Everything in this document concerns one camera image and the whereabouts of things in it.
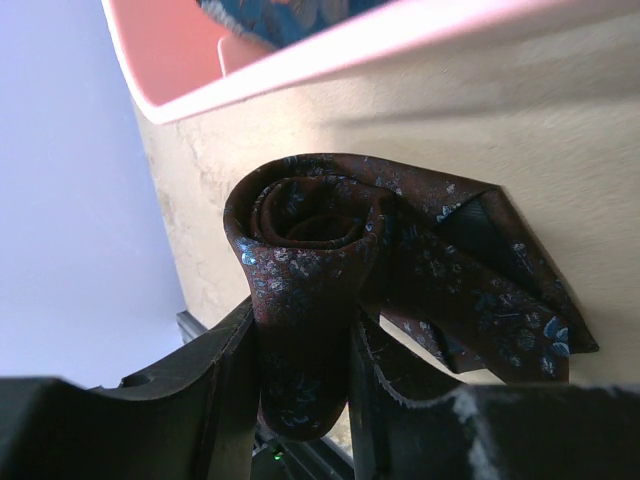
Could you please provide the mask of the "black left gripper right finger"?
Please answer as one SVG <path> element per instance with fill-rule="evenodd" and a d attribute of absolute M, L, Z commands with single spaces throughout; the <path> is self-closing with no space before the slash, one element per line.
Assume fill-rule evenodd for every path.
<path fill-rule="evenodd" d="M 361 315 L 350 331 L 359 479 L 635 479 L 635 386 L 479 385 Z"/>

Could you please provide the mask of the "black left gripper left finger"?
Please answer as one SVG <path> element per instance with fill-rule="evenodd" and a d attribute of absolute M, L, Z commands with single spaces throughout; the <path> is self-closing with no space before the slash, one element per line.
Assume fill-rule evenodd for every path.
<path fill-rule="evenodd" d="M 4 479 L 247 479 L 258 403 L 251 302 L 117 388 L 1 381 Z"/>

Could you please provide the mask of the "maroon blue-flowered tie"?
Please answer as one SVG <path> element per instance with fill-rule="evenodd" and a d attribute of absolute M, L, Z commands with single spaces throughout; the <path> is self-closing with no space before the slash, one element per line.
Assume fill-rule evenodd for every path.
<path fill-rule="evenodd" d="M 565 382 L 598 344 L 552 261 L 497 185 L 356 154 L 262 165 L 228 197 L 249 284 L 260 414 L 314 440 L 348 395 L 351 325 L 371 313 L 460 374 Z"/>

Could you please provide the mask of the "pink divided organizer box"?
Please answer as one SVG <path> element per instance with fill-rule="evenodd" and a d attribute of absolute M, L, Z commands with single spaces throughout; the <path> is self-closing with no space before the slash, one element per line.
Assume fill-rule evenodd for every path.
<path fill-rule="evenodd" d="M 636 13 L 636 1 L 395 1 L 288 48 L 234 35 L 193 1 L 105 1 L 126 84 L 155 124 L 347 75 L 410 52 L 480 46 Z"/>

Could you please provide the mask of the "navy orange floral rolled tie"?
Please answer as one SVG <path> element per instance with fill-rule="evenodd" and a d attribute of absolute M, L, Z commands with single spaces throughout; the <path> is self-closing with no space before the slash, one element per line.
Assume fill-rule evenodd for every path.
<path fill-rule="evenodd" d="M 232 33 L 282 49 L 387 4 L 383 0 L 200 0 Z"/>

